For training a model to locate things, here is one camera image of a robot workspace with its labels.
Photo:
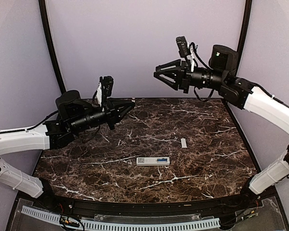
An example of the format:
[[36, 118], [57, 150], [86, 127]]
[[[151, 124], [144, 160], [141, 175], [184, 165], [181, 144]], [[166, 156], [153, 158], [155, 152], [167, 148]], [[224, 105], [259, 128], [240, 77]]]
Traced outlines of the white remote control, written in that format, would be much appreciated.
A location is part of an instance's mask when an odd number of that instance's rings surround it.
[[[158, 163], [158, 158], [167, 158], [168, 162], [161, 162]], [[136, 165], [137, 166], [169, 166], [170, 165], [170, 158], [169, 157], [138, 157], [136, 158]]]

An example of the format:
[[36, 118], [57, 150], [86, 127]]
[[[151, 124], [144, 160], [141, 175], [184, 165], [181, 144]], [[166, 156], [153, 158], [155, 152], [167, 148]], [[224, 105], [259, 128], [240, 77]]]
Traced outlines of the blue battery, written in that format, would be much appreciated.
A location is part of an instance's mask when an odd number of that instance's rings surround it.
[[158, 163], [168, 162], [168, 159], [167, 159], [167, 158], [158, 158], [158, 159], [157, 159], [157, 162], [158, 162]]

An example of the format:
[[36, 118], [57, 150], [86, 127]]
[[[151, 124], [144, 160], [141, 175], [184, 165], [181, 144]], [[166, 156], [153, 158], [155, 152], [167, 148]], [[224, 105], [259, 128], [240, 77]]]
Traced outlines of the white battery cover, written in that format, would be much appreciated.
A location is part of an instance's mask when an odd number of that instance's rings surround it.
[[185, 138], [181, 138], [181, 147], [182, 148], [187, 148], [187, 143]]

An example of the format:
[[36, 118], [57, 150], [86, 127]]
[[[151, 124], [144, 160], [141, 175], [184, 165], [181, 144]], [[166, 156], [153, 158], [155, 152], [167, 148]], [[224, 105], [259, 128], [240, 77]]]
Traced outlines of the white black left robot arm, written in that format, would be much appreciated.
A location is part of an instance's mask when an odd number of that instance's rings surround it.
[[11, 166], [1, 156], [4, 154], [30, 151], [52, 150], [66, 147], [86, 130], [108, 124], [114, 129], [123, 117], [135, 107], [131, 100], [109, 98], [100, 95], [98, 106], [81, 99], [77, 90], [62, 94], [55, 101], [58, 117], [35, 126], [19, 129], [0, 130], [0, 183], [22, 191], [40, 203], [48, 210], [58, 206], [58, 198], [53, 195], [47, 180], [30, 176]]

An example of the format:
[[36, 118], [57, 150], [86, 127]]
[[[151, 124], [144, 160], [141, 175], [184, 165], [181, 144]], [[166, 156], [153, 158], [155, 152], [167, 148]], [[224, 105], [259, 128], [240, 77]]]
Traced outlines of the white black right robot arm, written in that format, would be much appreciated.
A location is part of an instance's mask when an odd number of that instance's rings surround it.
[[[187, 60], [191, 54], [185, 45], [179, 46], [181, 58], [156, 67], [154, 77], [174, 90], [189, 92], [190, 87], [215, 90], [225, 101], [239, 109], [259, 115], [289, 134], [289, 106], [269, 94], [260, 85], [235, 76], [238, 53], [223, 45], [212, 48], [209, 67], [196, 67]], [[289, 145], [286, 151], [266, 169], [247, 181], [236, 199], [236, 205], [246, 209], [273, 184], [289, 175]]]

